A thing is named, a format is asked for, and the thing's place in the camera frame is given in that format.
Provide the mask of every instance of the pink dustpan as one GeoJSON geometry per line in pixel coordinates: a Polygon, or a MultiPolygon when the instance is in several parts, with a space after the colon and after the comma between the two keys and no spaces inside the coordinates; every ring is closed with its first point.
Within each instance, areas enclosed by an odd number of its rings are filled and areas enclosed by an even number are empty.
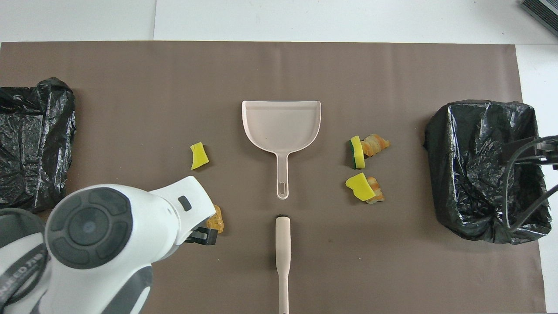
{"type": "Polygon", "coordinates": [[[243,101],[242,122],[250,141],[277,156],[277,197],[288,197],[289,154],[310,145],[320,130],[319,101],[243,101]]]}

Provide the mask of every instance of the plastic bag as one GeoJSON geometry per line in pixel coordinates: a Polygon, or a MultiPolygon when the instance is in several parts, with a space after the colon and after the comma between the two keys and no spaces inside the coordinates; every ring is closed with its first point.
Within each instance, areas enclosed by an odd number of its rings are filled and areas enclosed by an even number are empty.
{"type": "Polygon", "coordinates": [[[0,87],[0,208],[39,212],[62,200],[75,129],[74,95],[59,79],[0,87]]]}
{"type": "MultiPolygon", "coordinates": [[[[467,240],[520,244],[547,235],[547,203],[510,232],[502,219],[502,145],[538,136],[535,110],[526,104],[491,101],[449,103],[425,131],[437,220],[467,240]]],[[[540,166],[516,165],[508,183],[509,219],[546,192],[540,166]]]]}

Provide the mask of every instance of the white floor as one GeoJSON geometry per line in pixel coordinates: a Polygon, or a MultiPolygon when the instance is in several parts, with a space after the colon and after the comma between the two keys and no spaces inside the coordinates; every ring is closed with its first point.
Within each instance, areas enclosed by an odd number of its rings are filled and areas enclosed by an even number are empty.
{"type": "MultiPolygon", "coordinates": [[[[515,44],[523,101],[541,136],[558,133],[558,37],[516,0],[0,0],[0,42],[80,40],[515,44]]],[[[550,203],[556,213],[558,196],[550,203]]],[[[547,311],[558,312],[558,233],[539,243],[547,311]]]]}

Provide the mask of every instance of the brown mat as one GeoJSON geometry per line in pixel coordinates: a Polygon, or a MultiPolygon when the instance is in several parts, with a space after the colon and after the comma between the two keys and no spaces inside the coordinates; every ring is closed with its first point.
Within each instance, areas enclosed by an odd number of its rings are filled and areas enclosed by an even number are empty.
{"type": "Polygon", "coordinates": [[[442,105],[520,101],[515,49],[502,45],[282,42],[3,43],[0,85],[58,77],[75,92],[68,192],[97,183],[150,190],[195,175],[223,209],[217,245],[154,264],[144,313],[277,311],[275,216],[292,219],[292,313],[544,312],[536,242],[462,240],[434,216],[423,132],[442,105]],[[322,127],[290,157],[244,134],[242,100],[320,100],[322,127]],[[378,133],[367,159],[387,200],[344,186],[347,141],[378,133]],[[189,146],[210,164],[191,171],[189,146]]]}

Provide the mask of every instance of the sponge piece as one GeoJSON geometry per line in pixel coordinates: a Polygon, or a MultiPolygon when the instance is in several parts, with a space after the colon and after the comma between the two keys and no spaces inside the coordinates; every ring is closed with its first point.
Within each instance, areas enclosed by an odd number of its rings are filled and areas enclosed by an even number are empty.
{"type": "Polygon", "coordinates": [[[345,182],[345,185],[351,188],[353,190],[353,194],[361,201],[366,201],[376,196],[376,193],[374,193],[370,184],[368,184],[368,181],[366,180],[366,176],[362,172],[354,177],[350,177],[345,182]]]}
{"type": "Polygon", "coordinates": [[[350,150],[353,153],[353,167],[355,169],[364,168],[364,151],[362,150],[362,143],[360,142],[358,135],[353,136],[349,143],[350,150]]]}
{"type": "Polygon", "coordinates": [[[204,144],[202,144],[201,142],[196,143],[190,146],[190,149],[192,150],[193,155],[191,168],[192,170],[199,168],[209,162],[209,158],[204,150],[204,144]]]}

